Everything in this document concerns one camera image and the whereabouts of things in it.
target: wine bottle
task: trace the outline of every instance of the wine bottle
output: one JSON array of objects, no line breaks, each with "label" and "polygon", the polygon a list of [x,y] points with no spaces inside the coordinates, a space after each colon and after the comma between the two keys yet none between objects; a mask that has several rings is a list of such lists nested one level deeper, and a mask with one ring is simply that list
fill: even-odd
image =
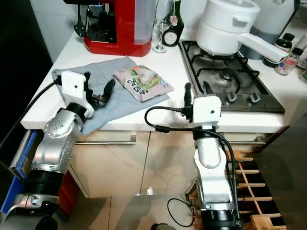
[{"label": "wine bottle", "polygon": [[184,23],[180,15],[181,0],[173,0],[174,5],[171,11],[171,27],[162,35],[162,44],[165,46],[176,46],[179,43]]}]

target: wall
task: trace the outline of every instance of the wall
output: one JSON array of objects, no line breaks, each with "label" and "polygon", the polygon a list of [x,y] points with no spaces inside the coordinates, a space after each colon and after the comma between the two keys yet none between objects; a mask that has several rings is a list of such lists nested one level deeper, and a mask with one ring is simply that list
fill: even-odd
[{"label": "wall", "polygon": [[[51,60],[54,62],[74,32],[73,26],[77,23],[78,7],[65,4],[63,0],[30,0],[30,2]],[[185,39],[195,39],[195,32],[205,2],[206,0],[181,0],[181,16],[185,24],[182,36]],[[86,8],[86,6],[81,6],[83,22],[85,22]],[[304,10],[302,15],[307,15],[307,8]],[[306,33],[306,27],[307,24],[302,23],[300,14],[297,14],[294,22],[288,26],[286,31],[294,33],[296,37],[301,37]]]}]

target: kitchen counter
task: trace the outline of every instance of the kitchen counter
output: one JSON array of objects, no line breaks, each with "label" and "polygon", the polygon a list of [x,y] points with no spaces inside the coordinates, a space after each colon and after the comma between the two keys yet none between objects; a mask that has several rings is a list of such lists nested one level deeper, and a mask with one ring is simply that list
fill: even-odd
[{"label": "kitchen counter", "polygon": [[[51,72],[54,69],[67,69],[84,66],[93,62],[101,62],[121,58],[123,56],[99,55],[89,52],[83,45],[82,38],[73,33],[60,56],[52,66],[37,92],[52,82]],[[168,47],[167,52],[158,54],[152,50],[144,57],[130,57],[137,65],[143,64],[157,72],[170,83],[174,90],[167,95],[169,99],[159,106],[182,107],[184,85],[189,81],[179,47]],[[300,69],[293,70],[288,76],[281,76],[262,64],[261,61],[249,60],[254,70],[260,71],[259,78],[285,108],[284,115],[266,113],[222,112],[218,131],[220,132],[262,132],[274,133],[289,125],[299,114],[307,112],[307,85],[298,79]],[[59,108],[65,107],[64,101],[56,87],[45,92],[33,105],[21,121],[27,129],[43,129],[46,122],[53,118]],[[126,117],[113,120],[101,127],[102,130],[153,130],[144,121],[147,109]],[[188,122],[180,114],[171,111],[152,111],[148,119],[154,124],[183,127]]]}]

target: snack bag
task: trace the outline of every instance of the snack bag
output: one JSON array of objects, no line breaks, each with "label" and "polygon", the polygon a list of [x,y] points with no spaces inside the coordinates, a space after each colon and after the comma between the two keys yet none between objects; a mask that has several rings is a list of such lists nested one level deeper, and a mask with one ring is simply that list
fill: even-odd
[{"label": "snack bag", "polygon": [[115,77],[138,101],[168,93],[173,87],[144,65],[114,71]]}]

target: gray towel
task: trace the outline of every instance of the gray towel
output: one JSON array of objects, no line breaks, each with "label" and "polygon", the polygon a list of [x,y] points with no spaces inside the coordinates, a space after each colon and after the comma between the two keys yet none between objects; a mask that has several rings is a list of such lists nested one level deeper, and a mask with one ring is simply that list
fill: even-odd
[{"label": "gray towel", "polygon": [[[85,73],[89,71],[91,77],[89,80],[89,88],[95,94],[103,94],[106,83],[112,79],[113,72],[118,69],[126,69],[136,66],[129,58],[118,58],[110,61],[92,63],[86,66],[76,67],[71,70],[77,73]],[[52,71],[52,78],[55,79],[65,69],[56,69]],[[113,94],[105,107],[98,107],[92,118],[87,119],[82,129],[83,135],[88,135],[94,130],[102,127],[108,121],[119,119],[121,117],[133,114],[139,110],[148,108],[159,102],[165,101],[169,97],[167,95],[156,96],[148,101],[137,101],[121,84],[116,80]]]}]

